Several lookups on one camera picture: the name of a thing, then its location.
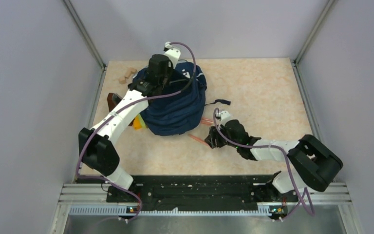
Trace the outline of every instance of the black strap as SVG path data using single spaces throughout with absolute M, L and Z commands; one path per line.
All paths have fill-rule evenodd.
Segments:
M 224 105 L 230 105 L 231 104 L 231 101 L 227 101 L 227 100 L 224 100 L 224 99 L 216 99 L 216 100 L 214 100 L 214 102 L 212 102 L 212 103 L 208 103 L 208 104 L 206 104 L 205 106 L 207 106 L 207 105 L 212 105 L 212 104 L 216 104 L 217 102 L 219 102 L 219 103 L 221 103 L 221 104 L 224 104 Z

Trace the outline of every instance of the wooden block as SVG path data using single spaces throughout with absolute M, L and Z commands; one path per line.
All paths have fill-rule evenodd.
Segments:
M 125 80 L 125 77 L 120 77 L 120 78 L 118 79 L 118 82 L 120 82 L 120 84 L 125 84 L 125 83 L 127 83 L 127 81 Z
M 133 75 L 137 74 L 137 69 L 130 67 L 127 69 L 127 72 L 125 73 L 124 77 L 125 79 L 129 79 Z

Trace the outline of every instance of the beige table surface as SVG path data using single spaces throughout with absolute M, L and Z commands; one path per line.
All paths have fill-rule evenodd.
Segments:
M 128 67 L 138 70 L 147 61 L 111 61 L 99 99 L 94 124 L 108 114 L 107 95 L 124 96 L 127 84 L 118 78 Z M 227 99 L 230 106 L 209 105 L 204 117 L 211 118 L 215 107 L 228 110 L 255 137 L 297 140 L 310 134 L 305 108 L 290 59 L 198 59 L 207 79 L 206 103 Z M 286 170 L 274 161 L 250 161 L 240 157 L 233 147 L 210 149 L 187 136 L 204 139 L 209 127 L 197 128 L 178 136 L 155 136 L 149 129 L 127 127 L 115 149 L 120 164 L 132 175 L 255 175 Z M 84 166 L 83 175 L 96 174 Z

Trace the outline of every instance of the yellow object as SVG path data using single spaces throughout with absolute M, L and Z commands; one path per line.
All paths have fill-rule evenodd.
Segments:
M 146 123 L 144 122 L 143 118 L 141 118 L 141 115 L 137 115 L 134 119 L 134 122 L 132 123 L 132 127 L 135 130 L 141 129 L 141 128 L 147 128 Z

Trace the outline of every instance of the metal frame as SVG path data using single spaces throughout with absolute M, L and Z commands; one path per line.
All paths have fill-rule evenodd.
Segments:
M 88 49 L 90 50 L 91 54 L 93 55 L 97 63 L 100 65 L 100 67 L 103 69 L 103 72 L 102 72 L 102 75 L 99 81 L 99 85 L 97 88 L 96 97 L 92 105 L 91 117 L 88 123 L 88 126 L 91 127 L 94 121 L 94 116 L 96 113 L 96 108 L 97 108 L 97 104 L 99 101 L 99 96 L 101 93 L 102 85 L 104 82 L 107 66 L 103 62 L 100 54 L 98 53 L 93 41 L 91 40 L 88 32 L 86 31 L 82 21 L 80 20 L 70 0 L 62 0 L 62 2 L 64 3 L 69 14 L 71 15 L 80 34 L 82 35 L 85 43 L 87 44 Z M 307 50 L 309 49 L 310 45 L 314 41 L 314 38 L 320 31 L 324 21 L 329 15 L 329 12 L 333 9 L 336 2 L 337 0 L 328 0 L 315 26 L 313 27 L 311 33 L 306 39 L 300 52 L 298 53 L 296 59 L 292 61 L 296 81 L 299 86 L 300 94 L 301 94 L 301 97 L 302 97 L 302 100 L 303 100 L 303 103 L 306 109 L 306 113 L 307 113 L 308 120 L 312 128 L 313 135 L 315 135 L 319 140 L 322 139 L 322 135 L 320 133 L 320 128 L 316 120 L 316 115 L 313 110 L 312 104 L 310 102 L 305 83 L 303 81 L 302 75 L 299 70 L 299 64 L 303 60 Z M 67 225 L 67 218 L 71 210 L 73 211 L 71 214 L 75 214 L 75 215 L 79 214 L 79 212 L 81 212 L 81 215 L 83 215 L 84 213 L 87 215 L 94 215 L 94 214 L 111 215 L 111 214 L 100 212 L 99 210 L 97 211 L 94 208 L 106 208 L 106 207 L 112 208 L 112 206 L 116 208 L 115 210 L 113 210 L 114 214 L 118 214 L 119 211 L 122 211 L 122 209 L 120 209 L 119 206 L 125 205 L 125 204 L 107 203 L 106 197 L 107 197 L 107 192 L 102 190 L 99 184 L 65 184 L 61 191 L 61 195 L 58 201 L 58 206 L 56 209 L 56 213 L 54 216 L 54 220 L 52 223 L 52 228 L 50 230 L 50 233 L 61 234 L 64 232 L 65 226 Z M 347 234 L 362 234 L 363 233 L 363 229 L 360 225 L 359 219 L 352 205 L 352 201 L 351 201 L 351 198 L 350 198 L 350 195 L 349 195 L 349 192 L 347 190 L 345 183 L 331 183 L 331 185 L 328 187 L 328 189 L 325 192 L 312 193 L 311 197 L 315 205 L 337 205 L 338 206 L 341 217 L 342 217 L 342 221 L 345 227 L 345 231 Z M 265 215 L 263 213 L 263 209 L 265 209 L 266 206 L 275 206 L 275 205 L 279 205 L 279 204 L 275 202 L 260 203 L 260 206 L 262 207 L 261 213 L 260 211 L 259 213 L 254 212 L 250 214 L 241 214 L 240 212 L 237 212 L 237 213 L 225 213 L 221 215 L 234 215 L 234 214 Z M 93 208 L 93 209 L 85 210 L 84 206 L 87 206 L 86 208 Z M 165 214 L 166 215 L 182 215 L 182 213 L 180 213 L 177 210 L 170 211 Z M 141 212 L 140 215 L 163 215 L 163 213 Z

